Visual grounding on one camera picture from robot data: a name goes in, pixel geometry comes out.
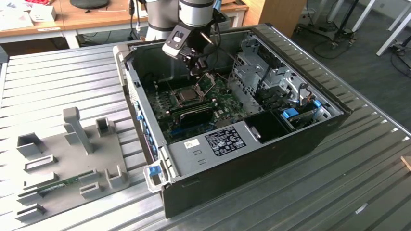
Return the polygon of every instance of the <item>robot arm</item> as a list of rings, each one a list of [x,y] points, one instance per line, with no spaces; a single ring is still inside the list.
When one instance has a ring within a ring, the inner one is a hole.
[[[164,53],[181,59],[196,76],[207,69],[204,53],[215,24],[213,0],[147,0],[147,40],[164,39]]]

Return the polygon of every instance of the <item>wooden cabinet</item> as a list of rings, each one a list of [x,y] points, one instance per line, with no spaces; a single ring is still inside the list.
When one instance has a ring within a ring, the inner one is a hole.
[[[271,23],[275,28],[291,37],[307,0],[241,0],[248,11],[244,26]]]

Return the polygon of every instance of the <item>desk leg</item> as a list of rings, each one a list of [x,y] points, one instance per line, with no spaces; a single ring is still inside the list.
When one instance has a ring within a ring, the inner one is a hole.
[[[396,19],[395,19],[395,21],[394,21],[391,27],[388,28],[390,31],[394,30],[396,24],[399,23],[399,20],[404,17],[404,15],[406,15],[406,13],[408,12],[410,8],[411,8],[411,4],[408,4],[408,6],[404,8],[403,12],[402,12],[402,13],[399,14],[399,16],[396,17]]]
[[[65,37],[68,47],[71,49],[80,48],[80,44],[79,44],[79,41],[77,41],[77,31],[75,31],[75,30],[63,31],[63,35]]]
[[[319,20],[319,17],[320,17],[320,14],[322,14],[323,10],[324,10],[327,1],[328,0],[322,0],[322,2],[320,2],[319,11],[315,13],[315,17],[312,19],[312,23],[314,24],[316,24],[316,21]]]
[[[336,5],[335,5],[335,7],[334,7],[334,10],[332,10],[332,13],[331,13],[330,17],[327,18],[327,21],[328,21],[328,22],[332,22],[332,21],[334,21],[335,16],[336,16],[336,14],[338,14],[339,11],[340,11],[340,8],[342,8],[343,3],[344,3],[344,0],[339,0],[339,2],[336,3]]]
[[[232,22],[232,27],[243,26],[244,15],[245,15],[245,11],[237,11],[236,12],[236,17],[235,17],[233,22]]]
[[[376,0],[371,0],[368,5],[367,5],[367,8],[364,10],[364,12],[362,13],[360,17],[359,17],[359,20],[358,22],[355,23],[354,27],[352,27],[352,31],[356,32],[356,30],[359,29],[362,23],[364,22],[366,20],[366,17],[368,16],[368,13],[371,11],[371,8],[372,8],[372,5],[375,3]]]
[[[403,20],[402,24],[399,25],[398,29],[395,30],[395,32],[391,34],[388,40],[386,41],[384,45],[380,47],[379,51],[376,52],[376,55],[380,56],[384,51],[387,50],[387,48],[391,46],[394,39],[396,38],[398,34],[402,32],[402,30],[404,29],[404,27],[407,26],[408,22],[411,20],[411,12],[408,13],[406,19]]]

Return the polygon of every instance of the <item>motherboard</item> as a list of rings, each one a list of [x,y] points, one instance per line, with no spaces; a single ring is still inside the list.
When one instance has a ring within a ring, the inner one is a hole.
[[[195,84],[179,88],[171,81],[153,82],[155,91],[147,97],[168,144],[247,117],[243,104],[227,86],[227,78],[207,72]]]

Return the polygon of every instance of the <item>white box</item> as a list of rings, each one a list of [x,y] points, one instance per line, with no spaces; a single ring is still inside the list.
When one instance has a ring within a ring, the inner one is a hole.
[[[53,6],[33,6],[31,18],[33,22],[53,22],[56,19],[56,10]]]
[[[310,18],[314,19],[315,14],[315,9],[310,8],[307,10],[307,7],[304,7],[298,23],[308,26],[311,23]]]

